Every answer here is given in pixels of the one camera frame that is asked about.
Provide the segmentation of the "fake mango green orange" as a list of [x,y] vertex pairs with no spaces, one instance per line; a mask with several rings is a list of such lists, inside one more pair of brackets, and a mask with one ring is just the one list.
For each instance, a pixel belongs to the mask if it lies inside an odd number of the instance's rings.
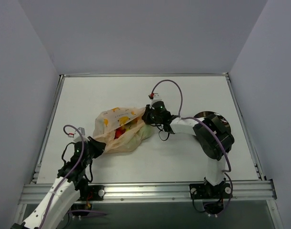
[[130,120],[128,123],[125,124],[126,127],[131,128],[132,126],[135,126],[138,123],[138,118]]

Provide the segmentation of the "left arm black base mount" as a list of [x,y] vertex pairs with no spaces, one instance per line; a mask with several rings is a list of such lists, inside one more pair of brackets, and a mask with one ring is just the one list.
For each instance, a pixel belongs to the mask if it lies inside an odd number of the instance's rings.
[[82,201],[103,201],[104,195],[104,185],[86,185],[80,190],[80,200]]

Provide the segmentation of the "red fake lychee bunch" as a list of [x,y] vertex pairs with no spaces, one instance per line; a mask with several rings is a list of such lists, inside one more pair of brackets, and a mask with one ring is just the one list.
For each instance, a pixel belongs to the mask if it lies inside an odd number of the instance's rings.
[[120,136],[122,136],[126,132],[126,127],[125,126],[120,126],[115,130],[115,136],[114,139],[118,139]]

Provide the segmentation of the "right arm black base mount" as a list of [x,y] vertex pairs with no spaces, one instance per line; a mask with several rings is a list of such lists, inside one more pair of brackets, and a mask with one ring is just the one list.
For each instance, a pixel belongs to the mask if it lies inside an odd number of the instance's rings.
[[231,185],[225,181],[218,185],[210,183],[189,184],[190,196],[194,199],[229,199],[232,197]]

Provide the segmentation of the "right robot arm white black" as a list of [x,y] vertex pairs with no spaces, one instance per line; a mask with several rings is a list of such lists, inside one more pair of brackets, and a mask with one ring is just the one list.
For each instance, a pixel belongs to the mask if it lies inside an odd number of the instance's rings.
[[164,102],[158,101],[146,105],[142,120],[169,135],[194,136],[208,157],[204,191],[210,197],[215,197],[221,192],[226,173],[231,172],[228,153],[234,144],[234,137],[231,128],[227,127],[218,115],[212,113],[202,120],[196,117],[184,118],[172,115],[167,111]]

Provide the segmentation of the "translucent orange plastic bag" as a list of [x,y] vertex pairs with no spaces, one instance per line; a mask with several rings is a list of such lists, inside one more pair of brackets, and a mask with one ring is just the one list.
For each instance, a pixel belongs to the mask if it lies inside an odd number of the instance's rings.
[[101,112],[95,119],[92,138],[106,144],[104,153],[129,153],[153,134],[145,124],[145,108],[116,107]]

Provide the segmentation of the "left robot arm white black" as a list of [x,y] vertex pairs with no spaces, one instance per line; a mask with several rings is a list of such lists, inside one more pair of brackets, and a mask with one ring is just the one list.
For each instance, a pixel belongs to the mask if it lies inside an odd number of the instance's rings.
[[106,144],[90,136],[72,144],[72,157],[69,161],[63,160],[64,164],[43,200],[22,223],[14,223],[12,229],[55,229],[74,202],[88,197],[86,168],[103,154]]

